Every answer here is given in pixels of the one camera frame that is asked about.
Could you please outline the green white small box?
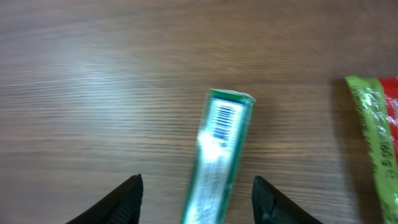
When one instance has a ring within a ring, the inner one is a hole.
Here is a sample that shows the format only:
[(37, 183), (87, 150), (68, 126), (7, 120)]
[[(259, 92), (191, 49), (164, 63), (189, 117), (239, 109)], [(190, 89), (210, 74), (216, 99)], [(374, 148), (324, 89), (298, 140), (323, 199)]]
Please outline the green white small box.
[(209, 90), (198, 128), (183, 224), (223, 223), (255, 102), (244, 92)]

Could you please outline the green gummy candy bag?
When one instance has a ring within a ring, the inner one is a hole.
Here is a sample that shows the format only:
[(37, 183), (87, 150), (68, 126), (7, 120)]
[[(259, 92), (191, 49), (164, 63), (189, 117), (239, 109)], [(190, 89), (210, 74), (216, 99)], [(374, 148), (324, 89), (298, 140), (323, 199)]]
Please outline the green gummy candy bag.
[(345, 78), (373, 165), (384, 223), (397, 223), (397, 77)]

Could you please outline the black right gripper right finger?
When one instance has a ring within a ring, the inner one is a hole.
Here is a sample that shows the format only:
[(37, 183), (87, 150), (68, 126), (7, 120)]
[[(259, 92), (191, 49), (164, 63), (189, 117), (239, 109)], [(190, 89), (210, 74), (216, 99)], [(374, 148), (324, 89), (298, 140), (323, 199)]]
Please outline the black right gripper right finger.
[(252, 186), (255, 224), (322, 224), (261, 176)]

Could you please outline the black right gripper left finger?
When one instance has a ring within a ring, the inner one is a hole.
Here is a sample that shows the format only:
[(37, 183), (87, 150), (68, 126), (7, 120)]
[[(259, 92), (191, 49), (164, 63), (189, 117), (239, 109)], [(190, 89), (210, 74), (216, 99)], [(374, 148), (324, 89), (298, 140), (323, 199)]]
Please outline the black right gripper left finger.
[(132, 175), (67, 224), (138, 224), (143, 193), (142, 176)]

